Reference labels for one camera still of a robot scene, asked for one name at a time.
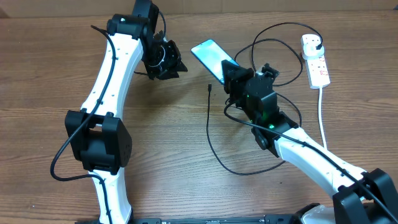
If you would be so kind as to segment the blue Galaxy smartphone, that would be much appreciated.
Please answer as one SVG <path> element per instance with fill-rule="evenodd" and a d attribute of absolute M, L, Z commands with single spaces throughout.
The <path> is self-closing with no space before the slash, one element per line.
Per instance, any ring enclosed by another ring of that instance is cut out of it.
<path fill-rule="evenodd" d="M 222 85 L 224 78 L 221 62 L 227 60 L 238 65 L 213 39 L 208 39 L 194 46 L 191 53 Z"/>

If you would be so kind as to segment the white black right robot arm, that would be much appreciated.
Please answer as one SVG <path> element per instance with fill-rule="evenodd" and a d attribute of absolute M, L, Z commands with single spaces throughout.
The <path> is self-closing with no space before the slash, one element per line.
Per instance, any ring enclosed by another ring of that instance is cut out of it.
<path fill-rule="evenodd" d="M 283 113 L 272 89 L 277 70 L 265 64 L 255 72 L 228 60 L 221 68 L 229 104 L 249 118 L 245 123 L 261 149 L 300 169 L 333 201 L 332 207 L 307 205 L 292 223 L 397 223 L 397 189 L 391 177 L 340 159 Z"/>

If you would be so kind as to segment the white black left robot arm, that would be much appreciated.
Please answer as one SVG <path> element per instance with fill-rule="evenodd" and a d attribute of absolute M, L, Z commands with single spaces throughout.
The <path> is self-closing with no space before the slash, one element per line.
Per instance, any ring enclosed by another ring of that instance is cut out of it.
<path fill-rule="evenodd" d="M 138 0 L 130 15 L 115 14 L 105 29 L 106 53 L 93 89 L 79 111 L 68 111 L 68 139 L 54 159 L 71 146 L 76 160 L 94 182 L 100 207 L 97 223 L 131 223 L 132 206 L 127 199 L 125 170 L 132 138 L 123 124 L 123 109 L 134 71 L 139 62 L 149 79 L 177 78 L 187 68 L 178 47 L 157 32 L 162 15 L 152 2 Z"/>

